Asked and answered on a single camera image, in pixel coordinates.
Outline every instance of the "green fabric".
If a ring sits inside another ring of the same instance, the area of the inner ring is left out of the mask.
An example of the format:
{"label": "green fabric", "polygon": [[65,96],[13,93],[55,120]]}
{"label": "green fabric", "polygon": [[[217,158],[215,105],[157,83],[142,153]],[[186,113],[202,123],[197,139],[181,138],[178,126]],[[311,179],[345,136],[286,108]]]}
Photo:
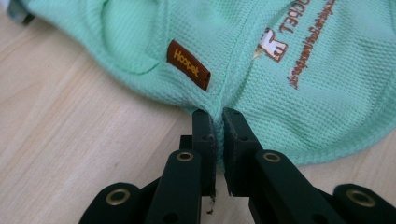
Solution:
{"label": "green fabric", "polygon": [[[208,111],[220,146],[226,106],[244,113],[264,148],[296,164],[366,149],[396,125],[394,0],[23,3],[131,89]],[[253,59],[266,28],[288,45],[279,62],[263,50]],[[166,62],[172,39],[211,72],[207,91]]]}

